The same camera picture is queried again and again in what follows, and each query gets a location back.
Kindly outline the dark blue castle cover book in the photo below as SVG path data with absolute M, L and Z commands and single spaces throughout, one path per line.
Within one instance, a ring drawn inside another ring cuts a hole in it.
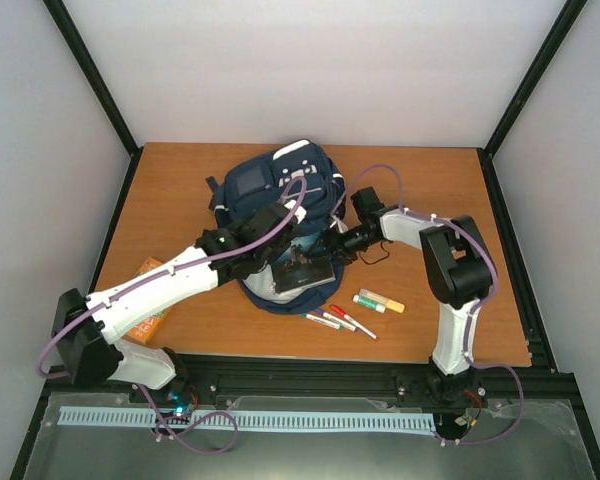
M 336 279 L 331 257 L 318 233 L 297 237 L 271 265 L 274 291 L 296 294 Z

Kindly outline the navy blue student backpack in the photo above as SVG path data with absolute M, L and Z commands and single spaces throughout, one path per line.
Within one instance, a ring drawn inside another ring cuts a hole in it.
M 275 201 L 296 199 L 301 189 L 299 183 L 291 183 L 296 177 L 306 180 L 302 206 L 307 215 L 295 238 L 328 230 L 332 215 L 344 219 L 344 177 L 325 150 L 307 139 L 240 163 L 221 183 L 208 177 L 206 183 L 212 192 L 209 209 L 217 225 L 225 227 Z M 344 267 L 332 262 L 334 281 L 301 293 L 279 295 L 274 291 L 272 263 L 239 280 L 238 285 L 256 307 L 277 315 L 304 314 L 321 307 L 339 289 L 344 275 Z

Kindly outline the orange treehouse book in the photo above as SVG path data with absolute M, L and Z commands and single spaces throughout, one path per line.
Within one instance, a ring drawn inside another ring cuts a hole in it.
M 161 265 L 161 261 L 153 257 L 148 257 L 137 271 L 137 276 L 147 273 Z M 147 317 L 142 322 L 134 326 L 131 330 L 129 330 L 126 333 L 125 338 L 127 340 L 146 345 L 154 336 L 156 330 L 163 323 L 164 319 L 168 316 L 170 311 L 171 307 L 167 307 Z

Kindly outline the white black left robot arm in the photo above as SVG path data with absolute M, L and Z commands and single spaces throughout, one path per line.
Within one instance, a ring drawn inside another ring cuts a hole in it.
M 295 200 L 274 202 L 224 228 L 207 230 L 192 246 L 153 270 L 86 296 L 76 289 L 58 301 L 51 345 L 60 377 L 77 387 L 113 380 L 142 384 L 166 402 L 181 400 L 187 376 L 175 354 L 126 340 L 126 334 L 182 300 L 259 272 L 290 245 L 306 217 Z

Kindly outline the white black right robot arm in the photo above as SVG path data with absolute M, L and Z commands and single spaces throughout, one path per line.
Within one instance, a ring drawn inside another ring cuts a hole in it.
M 359 225 L 341 231 L 333 226 L 309 249 L 346 265 L 370 246 L 384 241 L 421 251 L 429 288 L 439 302 L 437 341 L 429 360 L 425 392 L 449 406 L 464 397 L 473 381 L 473 346 L 483 305 L 498 289 L 498 275 L 474 219 L 453 219 L 386 206 L 373 188 L 352 196 Z

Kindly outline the red capped marker pen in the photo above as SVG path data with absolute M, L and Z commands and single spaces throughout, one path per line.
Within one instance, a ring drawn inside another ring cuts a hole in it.
M 378 336 L 375 333 L 373 333 L 370 329 L 368 329 L 366 326 L 364 326 L 359 321 L 355 320 L 352 316 L 350 316 L 341 307 L 339 307 L 339 306 L 337 306 L 335 304 L 331 304 L 330 305 L 330 309 L 333 312 L 337 313 L 338 315 L 342 316 L 346 321 L 348 321 L 349 323 L 351 323 L 352 325 L 354 325 L 356 328 L 358 328 L 359 330 L 361 330 L 362 332 L 364 332 L 367 336 L 369 336 L 373 340 L 378 340 Z

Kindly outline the green label glue stick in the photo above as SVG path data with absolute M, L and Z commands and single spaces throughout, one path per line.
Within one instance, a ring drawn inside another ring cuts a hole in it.
M 352 300 L 354 303 L 364 306 L 378 313 L 384 313 L 386 311 L 386 306 L 384 304 L 371 300 L 367 297 L 360 296 L 358 294 L 354 295 Z

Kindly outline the purple capped marker pen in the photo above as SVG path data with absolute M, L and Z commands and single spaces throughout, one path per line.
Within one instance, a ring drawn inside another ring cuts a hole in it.
M 355 332 L 357 330 L 357 327 L 354 326 L 352 323 L 350 323 L 342 318 L 339 318 L 338 316 L 332 315 L 331 313 L 328 313 L 322 309 L 316 308 L 315 312 L 318 315 L 320 315 L 321 317 L 323 317 L 324 319 L 335 322 L 351 332 Z

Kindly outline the green capped marker pen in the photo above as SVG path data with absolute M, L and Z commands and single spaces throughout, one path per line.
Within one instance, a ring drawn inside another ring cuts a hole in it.
M 323 325 L 323 326 L 327 326 L 329 328 L 335 329 L 335 330 L 340 330 L 342 328 L 342 326 L 338 323 L 338 322 L 334 322 L 328 319 L 325 319 L 321 316 L 316 316 L 310 313 L 305 313 L 302 315 L 303 318 L 310 320 L 314 323 Z

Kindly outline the yellow highlighter pen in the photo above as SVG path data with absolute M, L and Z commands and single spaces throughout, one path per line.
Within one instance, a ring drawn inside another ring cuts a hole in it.
M 395 300 L 389 299 L 383 295 L 374 293 L 368 289 L 361 289 L 359 291 L 359 295 L 363 296 L 365 298 L 368 298 L 369 300 L 375 301 L 376 303 L 382 304 L 387 309 L 389 309 L 390 311 L 393 311 L 395 313 L 401 314 L 405 311 L 404 304 L 397 302 Z

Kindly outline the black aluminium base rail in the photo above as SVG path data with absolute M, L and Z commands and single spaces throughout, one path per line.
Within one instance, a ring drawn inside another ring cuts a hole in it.
M 189 383 L 203 405 L 219 409 L 246 396 L 365 398 L 428 412 L 460 411 L 471 405 L 470 391 L 481 404 L 512 403 L 518 389 L 503 368 L 474 370 L 460 386 L 436 400 L 427 364 L 290 360 L 184 354 L 179 357 Z

